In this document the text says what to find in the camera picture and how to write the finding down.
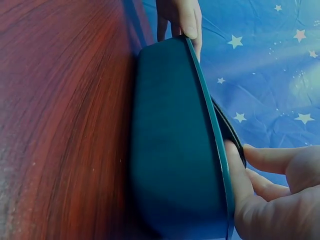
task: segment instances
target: blue cloth background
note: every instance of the blue cloth background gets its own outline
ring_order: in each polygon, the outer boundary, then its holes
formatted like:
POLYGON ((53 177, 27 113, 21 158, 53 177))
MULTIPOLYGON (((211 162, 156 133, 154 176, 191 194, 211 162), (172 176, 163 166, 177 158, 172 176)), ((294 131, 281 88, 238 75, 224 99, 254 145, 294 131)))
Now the blue cloth background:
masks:
MULTIPOLYGON (((156 39, 155 0, 143 3, 156 39)), ((319 145, 320 1, 199 0, 199 4, 204 77, 242 143, 259 148, 319 145), (229 44, 232 35, 242 45, 229 44)), ((259 173, 287 185, 282 175, 259 173)), ((232 239, 240 238, 235 232, 232 239)))

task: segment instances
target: wooden table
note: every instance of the wooden table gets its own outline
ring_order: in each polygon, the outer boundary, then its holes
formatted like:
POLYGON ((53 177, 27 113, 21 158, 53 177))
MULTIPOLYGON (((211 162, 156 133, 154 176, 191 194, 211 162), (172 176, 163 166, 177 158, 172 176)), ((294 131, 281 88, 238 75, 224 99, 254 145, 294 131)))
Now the wooden table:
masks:
POLYGON ((0 1, 0 239, 156 239, 127 194, 139 0, 0 1))

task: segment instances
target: finger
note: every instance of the finger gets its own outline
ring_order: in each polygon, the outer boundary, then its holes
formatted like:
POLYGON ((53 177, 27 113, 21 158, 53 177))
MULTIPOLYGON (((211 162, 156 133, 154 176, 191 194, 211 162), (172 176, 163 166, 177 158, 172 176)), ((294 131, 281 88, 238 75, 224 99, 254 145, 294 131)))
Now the finger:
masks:
POLYGON ((196 20, 196 29, 197 29, 197 37, 192 40, 192 44, 194 47, 194 51, 198 61, 200 62, 201 58, 201 48, 202 48, 202 13, 200 7, 194 10, 195 20, 196 20))
POLYGON ((262 197, 254 195, 254 189, 237 147, 231 141, 226 141, 224 145, 235 200, 235 228, 242 239, 252 239, 255 216, 267 202, 262 197))
POLYGON ((286 186, 274 184, 265 177, 248 168, 246 169, 246 173, 251 180, 255 193, 267 202, 291 195, 290 189, 286 186))
POLYGON ((179 22, 183 33, 192 40, 196 39, 198 32, 193 2, 180 0, 177 2, 177 9, 179 10, 179 22))
POLYGON ((231 142, 224 143, 228 161, 235 207, 241 209, 249 197, 254 195, 254 189, 241 161, 237 147, 231 142))
POLYGON ((166 38, 166 31, 168 27, 168 20, 164 19, 163 17, 157 16, 157 31, 156 31, 156 36, 157 36, 157 41, 161 42, 164 41, 166 38))
POLYGON ((290 161, 285 175, 292 194, 320 185, 320 146, 299 152, 290 161))
POLYGON ((243 146, 246 160, 256 169, 268 173, 285 174, 292 158, 304 147, 299 148, 254 148, 243 146))
POLYGON ((178 37, 181 35, 181 28, 179 27, 179 25, 171 23, 171 34, 172 37, 178 37))

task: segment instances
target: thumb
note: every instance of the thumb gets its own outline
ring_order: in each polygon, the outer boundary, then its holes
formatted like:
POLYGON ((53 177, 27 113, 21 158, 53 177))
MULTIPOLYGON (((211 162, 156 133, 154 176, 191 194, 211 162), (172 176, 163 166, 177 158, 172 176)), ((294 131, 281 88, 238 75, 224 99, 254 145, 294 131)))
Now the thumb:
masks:
POLYGON ((198 37, 197 21, 193 2, 191 0, 180 0, 177 2, 179 21, 183 33, 190 39, 198 37))

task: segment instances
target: reddish-brown wooden surface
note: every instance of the reddish-brown wooden surface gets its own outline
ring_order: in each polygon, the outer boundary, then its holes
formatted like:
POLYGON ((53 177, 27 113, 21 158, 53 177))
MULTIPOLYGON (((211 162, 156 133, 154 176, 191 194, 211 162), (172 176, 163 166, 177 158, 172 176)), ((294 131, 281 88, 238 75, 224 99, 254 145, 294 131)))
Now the reddish-brown wooden surface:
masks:
POLYGON ((140 0, 0 1, 0 239, 147 237, 126 195, 140 0))

